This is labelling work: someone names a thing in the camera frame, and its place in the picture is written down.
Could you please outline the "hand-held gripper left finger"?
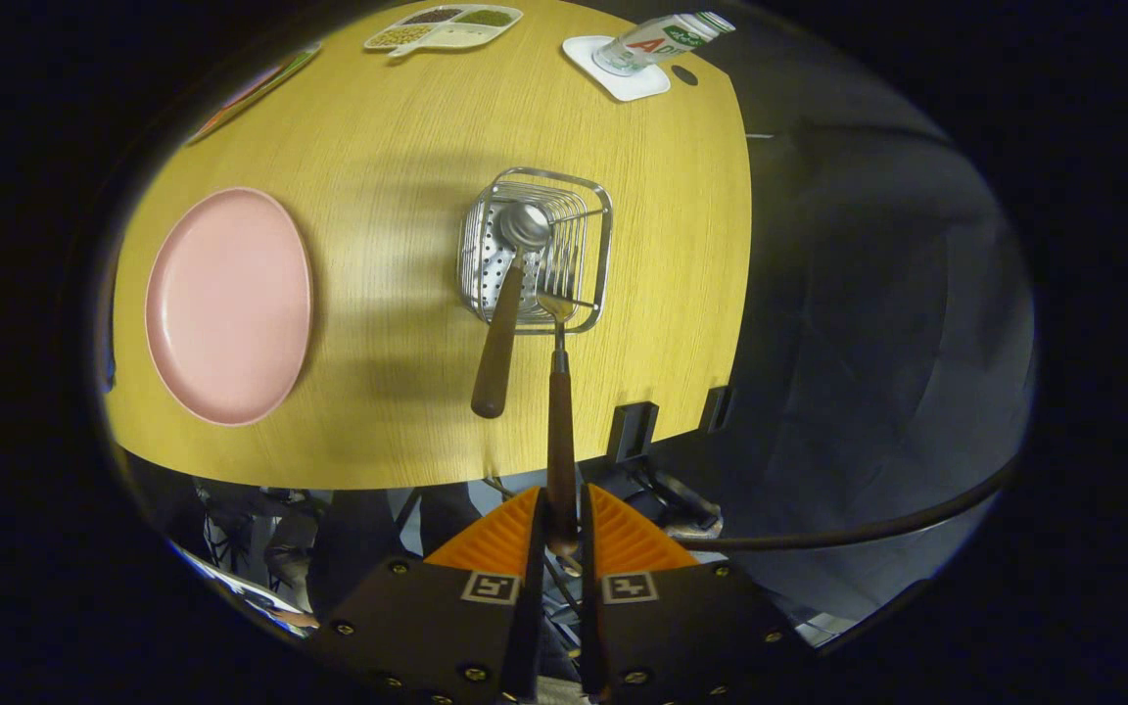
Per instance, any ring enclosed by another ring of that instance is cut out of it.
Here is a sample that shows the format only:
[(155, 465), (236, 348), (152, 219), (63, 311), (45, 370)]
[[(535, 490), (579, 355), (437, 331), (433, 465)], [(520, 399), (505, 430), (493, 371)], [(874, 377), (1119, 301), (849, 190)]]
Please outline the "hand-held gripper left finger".
[(534, 704), (547, 501), (506, 500), (422, 558), (393, 554), (318, 617), (307, 652), (394, 704)]

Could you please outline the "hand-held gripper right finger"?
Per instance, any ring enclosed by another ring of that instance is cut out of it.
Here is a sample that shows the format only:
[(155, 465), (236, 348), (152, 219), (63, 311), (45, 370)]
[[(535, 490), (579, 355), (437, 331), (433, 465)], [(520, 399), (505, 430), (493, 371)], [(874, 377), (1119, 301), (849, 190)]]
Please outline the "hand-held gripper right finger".
[(582, 686), (601, 704), (772, 704), (805, 642), (729, 559), (703, 562), (613, 493), (579, 493)]

